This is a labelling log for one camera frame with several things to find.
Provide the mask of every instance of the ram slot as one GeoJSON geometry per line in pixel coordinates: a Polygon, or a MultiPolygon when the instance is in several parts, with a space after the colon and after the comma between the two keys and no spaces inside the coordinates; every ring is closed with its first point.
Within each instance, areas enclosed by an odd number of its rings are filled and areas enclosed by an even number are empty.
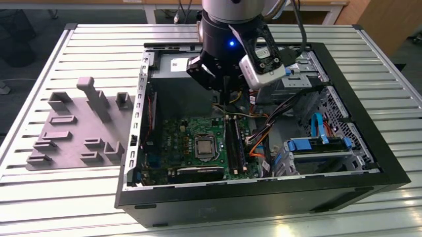
{"type": "Polygon", "coordinates": [[[239,164],[239,169],[241,172],[247,171],[245,168],[245,157],[244,157],[244,149],[243,149],[243,141],[241,141],[241,134],[240,134],[240,129],[239,129],[239,124],[237,124],[237,118],[236,116],[231,120],[232,128],[233,128],[233,145],[236,149],[236,159],[237,159],[237,164],[239,164]]]}
{"type": "Polygon", "coordinates": [[[237,174],[239,173],[239,164],[236,159],[236,150],[235,150],[235,140],[233,140],[233,133],[232,133],[232,126],[231,126],[231,118],[227,116],[224,119],[225,125],[225,150],[227,150],[227,159],[228,159],[228,169],[229,173],[237,174]]]}

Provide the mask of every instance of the green circuit board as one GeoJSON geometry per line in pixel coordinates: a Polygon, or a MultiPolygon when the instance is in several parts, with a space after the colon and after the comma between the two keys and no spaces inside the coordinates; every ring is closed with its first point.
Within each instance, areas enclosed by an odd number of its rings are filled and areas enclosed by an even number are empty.
{"type": "MultiPolygon", "coordinates": [[[[237,120],[243,136],[249,135],[248,122],[237,120]]],[[[228,157],[224,142],[223,118],[187,118],[168,119],[161,128],[161,152],[152,157],[153,168],[149,169],[151,180],[155,185],[167,184],[167,170],[169,168],[189,166],[219,166],[224,168],[224,180],[257,177],[257,164],[255,159],[247,163],[247,171],[239,174],[229,172],[228,157]],[[215,138],[215,158],[204,162],[195,156],[195,137],[211,135],[215,138]]]]}

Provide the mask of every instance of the motherboard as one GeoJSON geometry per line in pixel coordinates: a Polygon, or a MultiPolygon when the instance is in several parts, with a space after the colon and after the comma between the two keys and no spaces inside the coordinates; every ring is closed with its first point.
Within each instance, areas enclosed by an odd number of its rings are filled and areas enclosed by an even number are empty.
{"type": "Polygon", "coordinates": [[[249,135],[245,118],[184,118],[163,121],[161,145],[157,154],[147,154],[149,185],[180,183],[175,176],[185,175],[189,182],[233,180],[259,176],[255,157],[244,150],[249,135]],[[239,141],[229,147],[228,122],[236,124],[239,141]]]}

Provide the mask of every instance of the slotted metal surface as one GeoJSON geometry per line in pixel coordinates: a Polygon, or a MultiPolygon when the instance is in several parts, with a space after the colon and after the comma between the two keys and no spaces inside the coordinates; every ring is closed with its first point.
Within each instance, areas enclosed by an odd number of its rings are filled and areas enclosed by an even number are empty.
{"type": "MultiPolygon", "coordinates": [[[[64,31],[28,101],[0,148],[0,235],[93,236],[420,236],[420,98],[363,31],[307,26],[308,41],[324,42],[411,183],[323,214],[145,229],[113,208],[119,167],[26,171],[25,159],[48,117],[53,91],[83,97],[76,78],[95,77],[105,96],[135,94],[143,44],[196,41],[196,27],[79,25],[64,31]]],[[[300,41],[295,26],[274,25],[279,42],[300,41]]]]}

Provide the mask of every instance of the cpu socket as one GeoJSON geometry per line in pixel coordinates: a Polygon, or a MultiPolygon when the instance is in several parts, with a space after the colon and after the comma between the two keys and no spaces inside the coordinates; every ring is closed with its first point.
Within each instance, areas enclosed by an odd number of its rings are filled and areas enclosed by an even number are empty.
{"type": "Polygon", "coordinates": [[[215,136],[199,135],[195,137],[195,157],[208,162],[215,158],[215,136]]]}

